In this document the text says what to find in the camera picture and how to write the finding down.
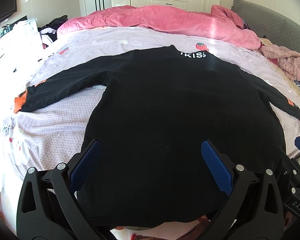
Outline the black long-sleeve shirt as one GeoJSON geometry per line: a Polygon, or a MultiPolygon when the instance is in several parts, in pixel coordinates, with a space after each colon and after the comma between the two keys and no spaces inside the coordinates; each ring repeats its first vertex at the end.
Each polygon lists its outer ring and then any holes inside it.
{"type": "Polygon", "coordinates": [[[273,108],[300,122],[300,108],[262,79],[207,51],[174,46],[64,70],[20,94],[15,111],[36,111],[94,85],[106,90],[82,145],[96,140],[101,153],[77,194],[94,224],[152,228],[211,218],[227,196],[205,164],[202,143],[262,172],[286,148],[273,108]]]}

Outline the dark clothes pile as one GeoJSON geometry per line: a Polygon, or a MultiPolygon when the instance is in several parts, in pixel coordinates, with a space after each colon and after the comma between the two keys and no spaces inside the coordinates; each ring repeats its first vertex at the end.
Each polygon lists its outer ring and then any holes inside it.
{"type": "Polygon", "coordinates": [[[50,23],[44,25],[43,27],[38,28],[44,49],[46,49],[57,40],[57,30],[67,20],[68,16],[63,15],[61,17],[53,19],[50,23]]]}

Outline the lilac patterned bed sheet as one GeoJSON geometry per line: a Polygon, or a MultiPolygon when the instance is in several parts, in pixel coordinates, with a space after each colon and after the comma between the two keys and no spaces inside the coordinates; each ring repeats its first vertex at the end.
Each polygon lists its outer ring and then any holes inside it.
{"type": "Polygon", "coordinates": [[[139,27],[80,30],[59,38],[42,60],[26,70],[0,68],[0,196],[6,225],[16,230],[24,175],[29,167],[48,170],[78,152],[85,127],[104,88],[94,86],[33,113],[14,114],[14,98],[27,86],[104,55],[173,45],[186,53],[207,46],[216,57],[238,65],[277,88],[300,107],[300,98],[259,53],[204,37],[166,34],[139,27]]]}

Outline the fluffy pink garment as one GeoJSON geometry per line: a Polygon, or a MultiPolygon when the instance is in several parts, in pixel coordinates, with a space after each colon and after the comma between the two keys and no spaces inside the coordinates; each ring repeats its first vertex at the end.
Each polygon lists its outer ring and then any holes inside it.
{"type": "Polygon", "coordinates": [[[284,46],[262,45],[261,54],[281,68],[292,81],[300,81],[300,53],[284,46]]]}

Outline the grey quilted headboard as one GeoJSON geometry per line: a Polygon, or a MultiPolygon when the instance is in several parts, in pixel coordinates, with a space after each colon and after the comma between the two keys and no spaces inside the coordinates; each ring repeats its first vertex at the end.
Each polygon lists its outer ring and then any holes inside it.
{"type": "Polygon", "coordinates": [[[233,0],[231,10],[244,19],[258,37],[300,53],[300,25],[261,5],[233,0]]]}

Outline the pink quilt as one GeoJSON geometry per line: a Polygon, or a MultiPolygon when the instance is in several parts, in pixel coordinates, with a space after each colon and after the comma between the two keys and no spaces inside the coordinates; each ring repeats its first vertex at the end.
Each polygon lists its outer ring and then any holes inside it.
{"type": "Polygon", "coordinates": [[[250,50],[261,45],[257,34],[245,29],[243,20],[235,12],[216,4],[210,13],[185,11],[168,5],[111,7],[66,21],[58,28],[57,36],[100,27],[143,27],[169,34],[211,38],[250,50]]]}

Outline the white drawer cabinet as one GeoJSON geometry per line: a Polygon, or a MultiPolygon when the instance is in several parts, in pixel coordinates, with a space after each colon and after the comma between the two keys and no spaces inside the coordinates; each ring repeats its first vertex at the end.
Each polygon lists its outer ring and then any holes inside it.
{"type": "Polygon", "coordinates": [[[37,19],[20,21],[0,38],[0,68],[26,70],[42,59],[43,52],[37,19]]]}

